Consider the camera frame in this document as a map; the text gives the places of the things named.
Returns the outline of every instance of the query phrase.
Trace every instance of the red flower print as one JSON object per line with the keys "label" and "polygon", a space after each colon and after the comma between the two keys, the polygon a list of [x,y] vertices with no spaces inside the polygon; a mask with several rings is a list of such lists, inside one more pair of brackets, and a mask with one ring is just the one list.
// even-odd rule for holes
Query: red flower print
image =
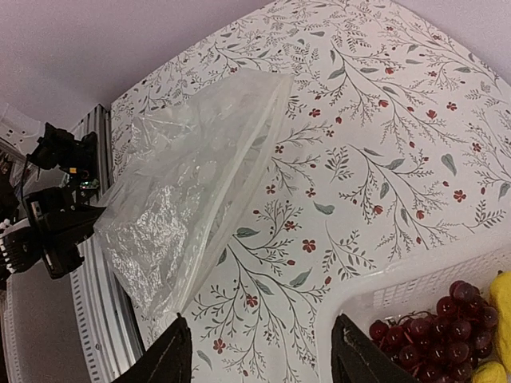
{"label": "red flower print", "polygon": [[380,215],[383,213],[383,207],[381,207],[380,205],[376,205],[375,207],[373,207],[373,212],[376,215]]}
{"label": "red flower print", "polygon": [[225,345],[224,341],[222,341],[222,339],[220,339],[220,338],[218,339],[218,341],[213,342],[213,349],[218,354],[223,353],[225,346],[226,345]]}
{"label": "red flower print", "polygon": [[436,116],[437,116],[437,113],[433,110],[433,109],[430,109],[428,110],[428,112],[426,113],[426,115],[431,119],[433,120]]}
{"label": "red flower print", "polygon": [[316,109],[316,108],[312,109],[312,111],[311,111],[311,112],[309,112],[309,116],[313,116],[313,117],[317,117],[317,116],[319,116],[320,114],[321,114],[321,110]]}
{"label": "red flower print", "polygon": [[296,223],[294,221],[287,221],[284,225],[285,231],[296,230]]}
{"label": "red flower print", "polygon": [[305,191],[305,194],[307,194],[307,197],[312,198],[316,195],[316,192],[314,191],[314,188],[310,188]]}
{"label": "red flower print", "polygon": [[463,190],[456,190],[454,192],[454,199],[457,200],[458,202],[461,202],[465,198],[466,198],[466,194],[463,194]]}
{"label": "red flower print", "polygon": [[308,239],[304,239],[302,241],[302,244],[303,244],[302,248],[307,253],[311,253],[312,251],[316,250],[316,241],[314,241],[313,239],[311,239],[310,241]]}
{"label": "red flower print", "polygon": [[250,294],[247,294],[247,304],[250,306],[250,307],[256,307],[257,306],[257,297],[256,296],[251,296]]}
{"label": "red flower print", "polygon": [[447,104],[447,108],[454,111],[456,109],[458,109],[458,107],[456,106],[456,104],[454,104],[453,102],[449,102],[449,104]]}

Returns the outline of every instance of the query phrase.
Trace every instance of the clear plastic bag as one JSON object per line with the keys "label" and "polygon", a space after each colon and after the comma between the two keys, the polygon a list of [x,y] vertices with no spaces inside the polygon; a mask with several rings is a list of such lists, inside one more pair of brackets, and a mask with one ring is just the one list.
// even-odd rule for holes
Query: clear plastic bag
{"label": "clear plastic bag", "polygon": [[243,69],[134,119],[128,165],[94,229],[145,314],[183,311],[204,284],[266,171],[292,82]]}

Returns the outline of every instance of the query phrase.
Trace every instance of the black cable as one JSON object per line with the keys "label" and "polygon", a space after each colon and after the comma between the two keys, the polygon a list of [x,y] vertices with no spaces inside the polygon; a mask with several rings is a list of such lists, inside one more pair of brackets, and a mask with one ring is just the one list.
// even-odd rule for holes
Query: black cable
{"label": "black cable", "polygon": [[24,186],[24,183],[25,183],[25,173],[26,173],[26,169],[29,167],[29,157],[26,157],[26,160],[25,160],[25,165],[23,166],[23,173],[22,173],[22,179],[20,181],[20,196],[22,198],[22,205],[23,205],[23,186]]}

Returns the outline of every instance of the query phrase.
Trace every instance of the grape bunch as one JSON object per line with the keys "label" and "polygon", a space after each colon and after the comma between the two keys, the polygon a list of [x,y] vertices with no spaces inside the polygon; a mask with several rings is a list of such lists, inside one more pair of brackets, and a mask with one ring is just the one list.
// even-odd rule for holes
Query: grape bunch
{"label": "grape bunch", "polygon": [[470,382],[480,360],[493,352],[497,311],[480,290],[464,281],[438,300],[437,313],[406,315],[398,322],[376,321],[373,342],[394,363],[424,383]]}

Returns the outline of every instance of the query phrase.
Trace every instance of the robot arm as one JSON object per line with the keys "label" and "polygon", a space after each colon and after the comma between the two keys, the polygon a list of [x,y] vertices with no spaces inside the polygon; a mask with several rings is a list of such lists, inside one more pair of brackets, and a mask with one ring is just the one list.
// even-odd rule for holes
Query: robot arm
{"label": "robot arm", "polygon": [[51,278],[61,278],[82,263],[77,245],[93,234],[93,225],[103,207],[85,205],[97,192],[96,133],[78,141],[73,134],[46,124],[45,134],[37,140],[34,152],[26,156],[44,170],[57,166],[69,175],[63,188],[47,188],[21,197],[26,218],[15,222],[18,200],[5,177],[0,189],[0,219],[14,221],[0,234],[0,281],[10,274],[30,269],[42,259]]}

